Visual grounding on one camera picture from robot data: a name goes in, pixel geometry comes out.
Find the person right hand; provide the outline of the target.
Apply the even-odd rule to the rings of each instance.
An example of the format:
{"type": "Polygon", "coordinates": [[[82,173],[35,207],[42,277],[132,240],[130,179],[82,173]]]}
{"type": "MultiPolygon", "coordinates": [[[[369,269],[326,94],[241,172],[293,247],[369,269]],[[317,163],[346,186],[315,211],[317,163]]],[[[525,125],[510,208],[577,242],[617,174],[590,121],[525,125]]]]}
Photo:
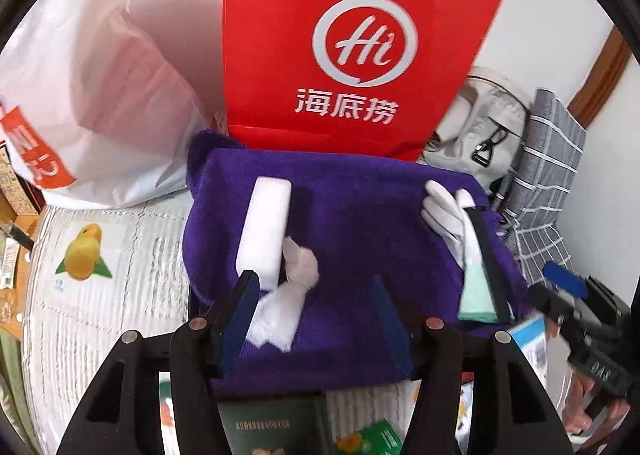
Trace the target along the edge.
{"type": "MultiPolygon", "coordinates": [[[[592,419],[586,413],[585,397],[593,387],[593,380],[574,371],[572,379],[570,379],[570,389],[568,389],[565,407],[562,412],[563,425],[570,435],[579,435],[592,424],[592,419]]],[[[594,440],[597,435],[603,437],[610,433],[629,411],[630,405],[624,400],[617,400],[608,405],[606,418],[591,436],[591,440],[594,440]]]]}

